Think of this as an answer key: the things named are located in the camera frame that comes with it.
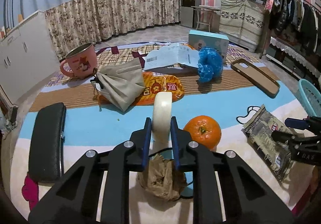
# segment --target mug handle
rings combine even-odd
[[[68,71],[66,71],[66,70],[64,69],[64,65],[65,65],[66,62],[67,62],[66,60],[63,60],[63,61],[60,63],[60,71],[61,71],[64,75],[66,75],[66,76],[68,76],[68,77],[74,77],[75,74],[74,74],[73,72],[68,72]]]

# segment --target white cabinet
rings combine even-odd
[[[14,104],[59,70],[43,12],[32,14],[10,31],[1,42],[0,58],[0,85]]]

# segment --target teal box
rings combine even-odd
[[[188,35],[188,44],[195,49],[200,50],[204,46],[217,49],[220,52],[223,62],[225,62],[229,38],[226,35],[203,32],[199,30],[190,30]]]

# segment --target brown phone case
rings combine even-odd
[[[278,94],[280,89],[279,83],[249,61],[243,58],[238,59],[231,63],[231,68],[256,85],[269,97],[274,98]]]

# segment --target mug rim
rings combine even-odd
[[[66,55],[66,59],[75,56],[76,54],[82,53],[84,51],[86,51],[90,46],[92,46],[92,43],[86,43],[80,46],[75,47],[74,49],[72,49],[67,55]]]

